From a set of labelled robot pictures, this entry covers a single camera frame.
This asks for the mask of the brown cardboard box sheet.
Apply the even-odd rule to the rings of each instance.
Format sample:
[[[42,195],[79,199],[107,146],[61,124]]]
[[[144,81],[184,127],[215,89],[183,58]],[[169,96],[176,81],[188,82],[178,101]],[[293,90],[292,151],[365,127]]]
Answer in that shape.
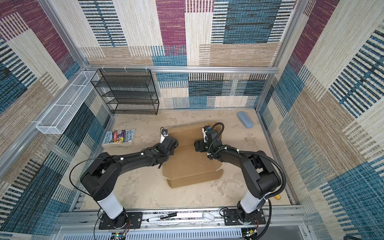
[[[211,127],[214,124],[215,122],[210,121],[168,129],[169,136],[179,142],[174,154],[162,166],[163,176],[167,178],[167,183],[172,189],[222,177],[222,163],[209,160],[206,153],[196,151],[194,146],[195,141],[204,137],[203,127]]]

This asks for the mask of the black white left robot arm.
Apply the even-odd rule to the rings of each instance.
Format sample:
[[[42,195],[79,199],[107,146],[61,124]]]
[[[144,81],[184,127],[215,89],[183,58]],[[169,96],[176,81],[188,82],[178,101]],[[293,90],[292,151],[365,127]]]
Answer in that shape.
[[[153,147],[127,155],[101,153],[81,176],[81,184],[98,203],[104,213],[107,229],[122,229],[130,222],[126,210],[121,205],[114,187],[121,174],[143,167],[161,166],[174,154],[179,145],[173,137],[165,139]]]

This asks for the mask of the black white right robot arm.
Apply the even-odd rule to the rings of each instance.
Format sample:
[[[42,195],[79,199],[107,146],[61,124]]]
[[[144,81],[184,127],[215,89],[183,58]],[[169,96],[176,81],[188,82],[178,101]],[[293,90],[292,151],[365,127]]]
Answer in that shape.
[[[222,133],[214,128],[205,126],[202,132],[203,139],[194,143],[197,152],[242,170],[248,191],[237,204],[237,215],[241,224],[249,224],[269,198],[285,189],[287,180],[283,169],[263,151],[241,151],[224,145],[220,139]]]

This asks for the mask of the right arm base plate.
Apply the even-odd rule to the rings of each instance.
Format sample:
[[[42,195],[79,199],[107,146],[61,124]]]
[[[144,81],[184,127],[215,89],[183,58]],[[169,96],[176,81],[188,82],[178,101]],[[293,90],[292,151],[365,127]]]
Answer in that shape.
[[[226,226],[235,225],[264,225],[267,223],[262,210],[256,211],[247,220],[241,221],[237,209],[221,208],[219,214],[224,218]]]

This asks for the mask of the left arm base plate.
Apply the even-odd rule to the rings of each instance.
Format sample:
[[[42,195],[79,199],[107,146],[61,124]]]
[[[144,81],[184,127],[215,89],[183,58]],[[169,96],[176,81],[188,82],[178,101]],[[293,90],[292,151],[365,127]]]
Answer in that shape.
[[[102,214],[99,230],[128,230],[139,229],[142,224],[143,212],[121,213],[114,220],[106,213]]]

